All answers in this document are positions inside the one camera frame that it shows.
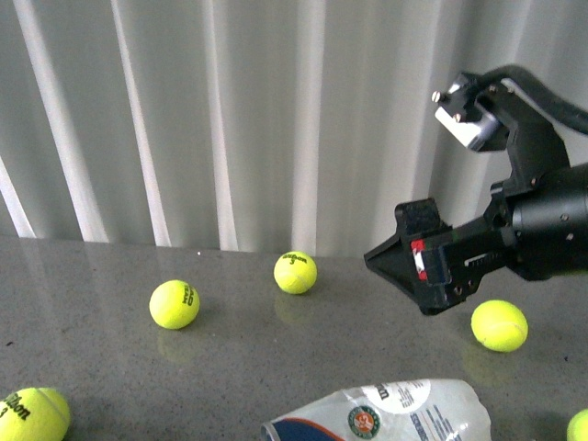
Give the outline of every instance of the wilson logo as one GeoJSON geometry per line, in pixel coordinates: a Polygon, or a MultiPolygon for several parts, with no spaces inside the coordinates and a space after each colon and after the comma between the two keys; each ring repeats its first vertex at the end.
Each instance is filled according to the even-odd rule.
{"type": "Polygon", "coordinates": [[[294,263],[298,260],[299,262],[307,263],[307,260],[304,257],[300,257],[297,254],[284,254],[282,255],[282,259],[290,259],[290,264],[294,265],[294,263]]]}
{"type": "Polygon", "coordinates": [[[20,418],[22,421],[27,421],[27,417],[30,415],[30,410],[27,409],[23,404],[20,404],[20,400],[22,400],[22,397],[17,393],[13,393],[12,395],[8,396],[8,398],[4,400],[6,406],[8,407],[5,407],[2,411],[0,411],[0,418],[2,418],[9,410],[12,410],[12,412],[16,413],[18,418],[20,418]]]}

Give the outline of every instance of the roland garros logo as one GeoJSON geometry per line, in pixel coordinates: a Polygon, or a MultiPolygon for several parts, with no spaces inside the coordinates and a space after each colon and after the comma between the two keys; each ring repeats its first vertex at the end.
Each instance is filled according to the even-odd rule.
{"type": "Polygon", "coordinates": [[[379,416],[371,407],[356,407],[347,416],[347,422],[351,431],[362,439],[375,437],[379,430],[379,416]]]}

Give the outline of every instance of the white sticker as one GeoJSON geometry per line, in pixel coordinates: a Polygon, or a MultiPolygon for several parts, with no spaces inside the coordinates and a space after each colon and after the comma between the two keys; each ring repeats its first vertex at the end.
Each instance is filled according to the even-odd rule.
{"type": "Polygon", "coordinates": [[[418,379],[398,383],[382,383],[364,386],[367,398],[388,413],[410,413],[416,411],[429,398],[431,381],[418,379]]]}

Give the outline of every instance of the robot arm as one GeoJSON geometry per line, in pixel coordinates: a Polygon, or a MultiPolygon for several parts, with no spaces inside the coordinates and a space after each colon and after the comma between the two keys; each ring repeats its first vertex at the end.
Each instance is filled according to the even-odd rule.
{"type": "Polygon", "coordinates": [[[526,280],[588,269],[588,164],[570,167],[551,123],[505,78],[550,117],[588,134],[586,112],[518,66],[461,73],[446,93],[433,94],[437,119],[475,152],[506,150],[512,173],[492,185],[484,214],[457,228],[441,220],[432,198],[400,204],[396,233],[365,255],[367,267],[425,315],[464,301],[503,266],[526,280]]]}

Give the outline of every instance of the black cable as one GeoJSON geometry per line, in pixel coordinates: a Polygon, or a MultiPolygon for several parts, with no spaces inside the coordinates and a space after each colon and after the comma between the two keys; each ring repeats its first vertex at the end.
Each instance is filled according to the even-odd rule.
{"type": "Polygon", "coordinates": [[[570,129],[588,135],[588,112],[555,95],[527,69],[509,64],[477,78],[480,90],[508,78],[518,85],[546,114],[570,129]]]}

